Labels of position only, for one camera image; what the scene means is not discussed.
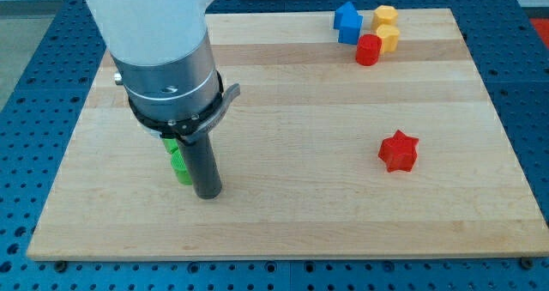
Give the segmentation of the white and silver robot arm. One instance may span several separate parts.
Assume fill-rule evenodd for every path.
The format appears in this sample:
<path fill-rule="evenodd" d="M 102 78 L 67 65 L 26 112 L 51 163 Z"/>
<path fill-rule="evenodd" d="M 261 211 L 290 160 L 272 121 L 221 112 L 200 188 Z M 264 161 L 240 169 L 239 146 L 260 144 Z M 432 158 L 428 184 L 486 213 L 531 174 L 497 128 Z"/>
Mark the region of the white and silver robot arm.
<path fill-rule="evenodd" d="M 205 13 L 214 0 L 86 0 L 136 118 L 163 137 L 196 142 L 239 94 L 223 88 Z"/>

